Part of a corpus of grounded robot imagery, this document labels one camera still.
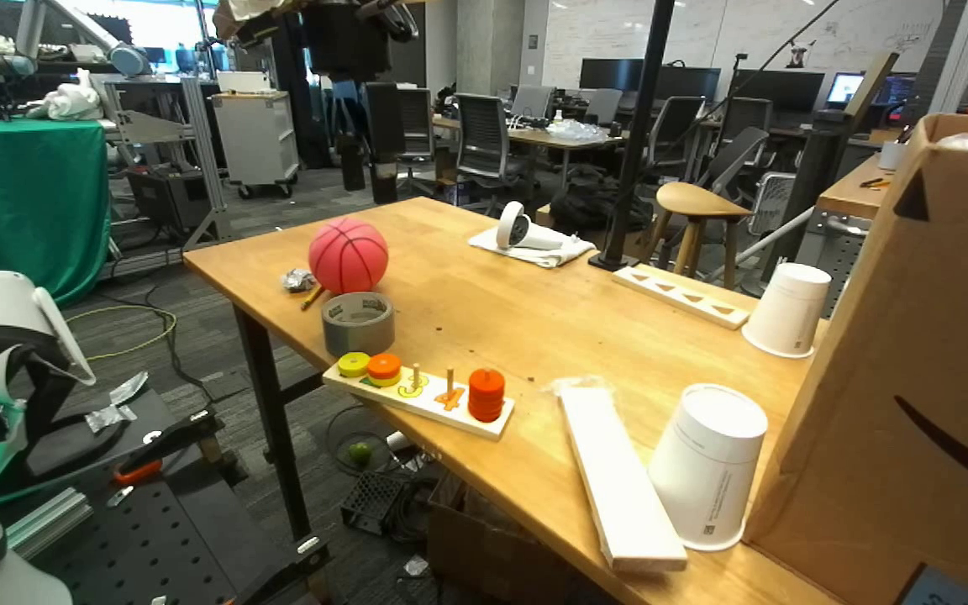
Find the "cup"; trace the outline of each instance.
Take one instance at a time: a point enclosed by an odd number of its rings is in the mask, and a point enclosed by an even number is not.
[[[745,530],[765,413],[718,383],[683,388],[647,477],[677,533],[692,550],[734,546]]]
[[[907,143],[900,143],[900,141],[884,141],[884,143],[881,143],[881,170],[900,168],[905,153],[907,153]]]
[[[816,264],[777,264],[763,298],[757,303],[742,336],[774,357],[804,359],[813,354],[816,321],[828,303],[829,274]]]

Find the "pole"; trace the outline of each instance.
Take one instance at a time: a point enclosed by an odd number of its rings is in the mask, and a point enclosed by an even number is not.
[[[605,256],[591,258],[598,268],[609,268],[609,271],[621,264],[628,208],[634,193],[634,177],[641,170],[641,146],[644,146],[644,130],[652,118],[656,79],[659,79],[659,63],[662,63],[662,48],[672,28],[672,14],[677,14],[677,0],[656,0],[647,48],[644,48],[644,78],[641,78],[640,103],[631,112],[631,128],[628,128],[621,170],[617,170],[615,226],[612,226]]]

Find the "desk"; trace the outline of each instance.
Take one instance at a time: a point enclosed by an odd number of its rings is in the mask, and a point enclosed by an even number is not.
[[[878,216],[878,208],[892,193],[892,181],[897,170],[881,170],[881,153],[869,153],[853,170],[846,170],[839,181],[820,190],[816,208],[829,216]]]
[[[591,268],[587,258],[546,271],[472,248],[466,237],[490,217],[445,201],[409,199],[356,217],[375,226],[391,244],[381,292],[395,313],[393,348],[429,372],[466,375],[475,365],[493,365],[519,401],[501,439],[374,405],[413,442],[505,500],[548,546],[617,601],[829,601],[742,544],[725,553],[689,553],[689,567],[667,577],[612,574],[598,550],[562,405],[548,393],[554,375],[605,375],[628,438],[647,454],[689,383],[729,383],[760,401],[770,415],[765,461],[808,361],[765,357],[735,328],[634,292],[612,271]],[[251,361],[251,383],[276,442],[280,477],[286,474],[282,488],[295,488],[286,395],[272,354],[259,345],[270,345],[272,333],[310,361],[333,361],[321,348],[318,304],[302,313],[302,298],[280,290],[286,258],[295,258],[316,232],[318,226],[298,226],[185,253],[185,262],[233,298],[244,348],[263,359]],[[738,310],[757,304],[738,292],[711,292]],[[286,493],[286,505],[302,515],[298,489]]]
[[[458,119],[439,118],[439,114],[433,114],[429,123],[433,130],[448,130],[448,133],[460,128]],[[587,141],[587,139],[551,133],[546,128],[509,128],[509,141],[562,150],[562,177],[571,174],[571,150],[615,146],[615,143],[626,143],[626,139],[628,139],[626,130],[609,141]]]
[[[58,303],[100,280],[112,201],[96,119],[0,119],[0,268]]]

